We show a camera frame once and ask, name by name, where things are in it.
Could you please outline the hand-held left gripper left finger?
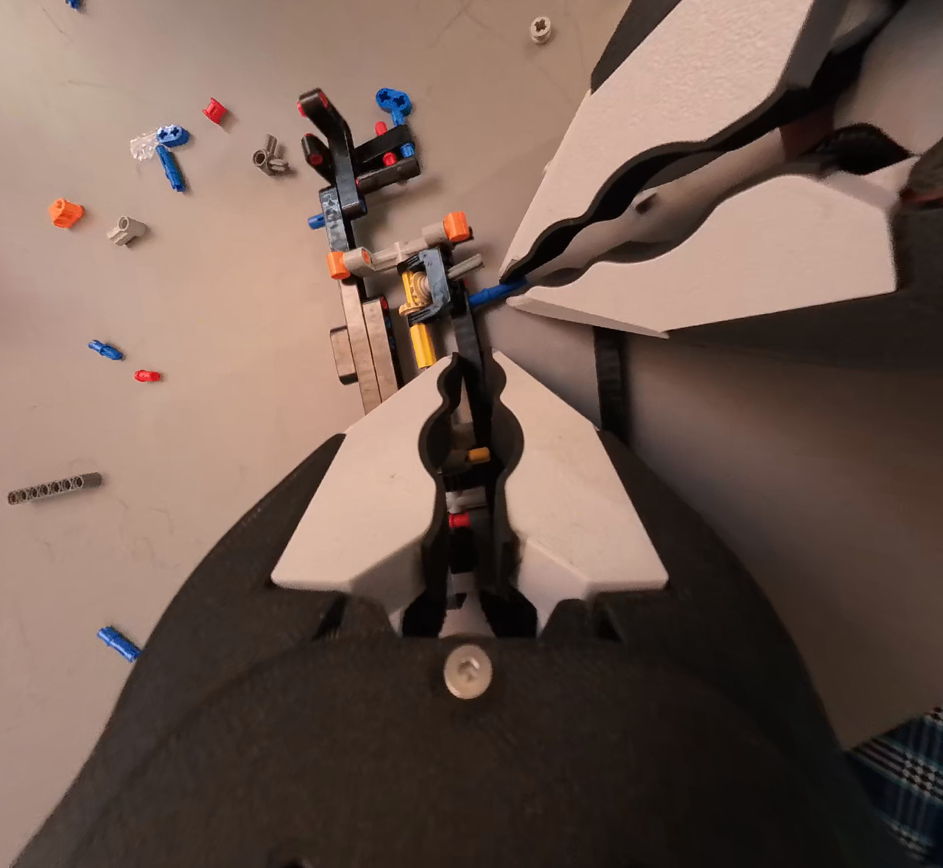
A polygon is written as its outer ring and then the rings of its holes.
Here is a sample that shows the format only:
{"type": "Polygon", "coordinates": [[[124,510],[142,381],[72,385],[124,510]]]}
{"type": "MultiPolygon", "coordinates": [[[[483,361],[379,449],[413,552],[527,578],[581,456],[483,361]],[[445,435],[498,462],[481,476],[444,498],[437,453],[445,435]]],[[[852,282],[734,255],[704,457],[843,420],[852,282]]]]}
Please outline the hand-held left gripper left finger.
{"type": "Polygon", "coordinates": [[[454,356],[348,427],[271,574],[278,587],[340,592],[438,634],[447,605],[443,469],[452,452],[454,356]]]}

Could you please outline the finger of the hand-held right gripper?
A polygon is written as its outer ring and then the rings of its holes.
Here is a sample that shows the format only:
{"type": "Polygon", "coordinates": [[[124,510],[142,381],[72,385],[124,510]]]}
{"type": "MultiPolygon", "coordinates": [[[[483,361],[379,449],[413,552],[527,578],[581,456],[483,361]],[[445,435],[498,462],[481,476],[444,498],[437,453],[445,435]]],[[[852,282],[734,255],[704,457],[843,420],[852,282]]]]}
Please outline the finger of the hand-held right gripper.
{"type": "Polygon", "coordinates": [[[508,304],[531,316],[670,332],[889,294],[895,142],[829,142],[786,161],[754,142],[644,189],[508,304]]]}
{"type": "Polygon", "coordinates": [[[813,83],[850,0],[632,0],[501,265],[513,280],[813,83]]]}

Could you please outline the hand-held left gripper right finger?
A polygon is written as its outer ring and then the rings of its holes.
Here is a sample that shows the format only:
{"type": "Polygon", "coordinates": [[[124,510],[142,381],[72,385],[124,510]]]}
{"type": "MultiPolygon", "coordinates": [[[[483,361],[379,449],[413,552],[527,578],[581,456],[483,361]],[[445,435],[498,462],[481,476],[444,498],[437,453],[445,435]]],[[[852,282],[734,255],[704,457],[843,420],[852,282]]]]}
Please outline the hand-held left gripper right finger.
{"type": "Polygon", "coordinates": [[[565,601],[664,590],[666,568],[601,431],[504,353],[487,365],[501,462],[494,594],[523,600],[541,632],[565,601]]]}

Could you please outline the long black lego beam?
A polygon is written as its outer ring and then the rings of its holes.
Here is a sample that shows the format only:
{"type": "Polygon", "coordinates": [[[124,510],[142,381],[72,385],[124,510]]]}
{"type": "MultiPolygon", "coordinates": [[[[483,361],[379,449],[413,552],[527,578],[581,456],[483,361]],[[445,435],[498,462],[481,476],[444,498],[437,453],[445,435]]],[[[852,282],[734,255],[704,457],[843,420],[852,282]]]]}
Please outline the long black lego beam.
{"type": "Polygon", "coordinates": [[[601,430],[628,444],[631,419],[628,409],[624,334],[593,327],[593,349],[601,430]]]}

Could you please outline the black lego chassis assembly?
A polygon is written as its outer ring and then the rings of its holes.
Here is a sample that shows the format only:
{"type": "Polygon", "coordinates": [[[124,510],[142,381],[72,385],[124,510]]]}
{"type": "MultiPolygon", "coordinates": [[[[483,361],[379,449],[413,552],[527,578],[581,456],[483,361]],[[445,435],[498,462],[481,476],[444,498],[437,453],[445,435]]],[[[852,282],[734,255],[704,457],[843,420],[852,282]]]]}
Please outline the black lego chassis assembly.
{"type": "MultiPolygon", "coordinates": [[[[345,120],[318,87],[300,96],[298,111],[318,136],[320,121],[345,120]]],[[[318,226],[327,235],[326,261],[346,321],[332,333],[333,348],[339,368],[353,372],[364,416],[421,372],[454,356],[454,448],[443,469],[449,573],[438,634],[448,629],[449,613],[471,611],[465,622],[480,623],[495,636],[534,637],[529,606],[495,595],[489,581],[496,564],[495,485],[501,462],[491,447],[489,371],[464,281],[480,258],[454,261],[454,247],[473,239],[467,217],[452,211],[418,238],[372,252],[359,244],[353,227],[367,213],[367,203],[361,216],[349,217],[327,183],[320,202],[318,226]]]]}

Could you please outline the black angled lego subassembly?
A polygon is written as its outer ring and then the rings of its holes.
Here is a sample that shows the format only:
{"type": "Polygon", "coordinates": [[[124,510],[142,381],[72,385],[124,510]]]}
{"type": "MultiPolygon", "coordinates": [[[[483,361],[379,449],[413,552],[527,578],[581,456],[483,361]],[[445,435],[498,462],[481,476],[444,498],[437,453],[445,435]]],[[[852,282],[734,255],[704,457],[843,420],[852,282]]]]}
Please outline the black angled lego subassembly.
{"type": "Polygon", "coordinates": [[[366,196],[405,184],[421,173],[415,138],[408,126],[383,129],[379,135],[357,144],[343,118],[338,123],[318,123],[322,135],[306,133],[301,139],[304,162],[337,194],[343,214],[361,216],[366,196]]]}

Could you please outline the dark grey long lego beam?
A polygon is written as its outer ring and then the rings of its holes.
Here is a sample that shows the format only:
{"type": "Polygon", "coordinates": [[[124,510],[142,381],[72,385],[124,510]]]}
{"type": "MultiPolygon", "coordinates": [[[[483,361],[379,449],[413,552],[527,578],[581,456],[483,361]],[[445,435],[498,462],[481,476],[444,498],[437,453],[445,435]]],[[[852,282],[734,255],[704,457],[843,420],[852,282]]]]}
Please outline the dark grey long lego beam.
{"type": "Polygon", "coordinates": [[[98,488],[102,484],[103,476],[101,473],[89,472],[11,490],[7,493],[6,500],[9,506],[15,507],[37,501],[45,501],[51,498],[77,494],[98,488]]]}

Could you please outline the person's plaid shirt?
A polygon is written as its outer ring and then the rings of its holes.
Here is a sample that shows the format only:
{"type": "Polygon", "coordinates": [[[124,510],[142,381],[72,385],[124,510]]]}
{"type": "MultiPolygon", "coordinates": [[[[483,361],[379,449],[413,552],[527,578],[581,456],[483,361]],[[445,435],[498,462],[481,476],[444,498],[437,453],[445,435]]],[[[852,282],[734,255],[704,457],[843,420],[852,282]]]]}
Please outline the person's plaid shirt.
{"type": "Polygon", "coordinates": [[[878,817],[920,866],[942,865],[942,709],[858,744],[847,759],[878,817]]]}

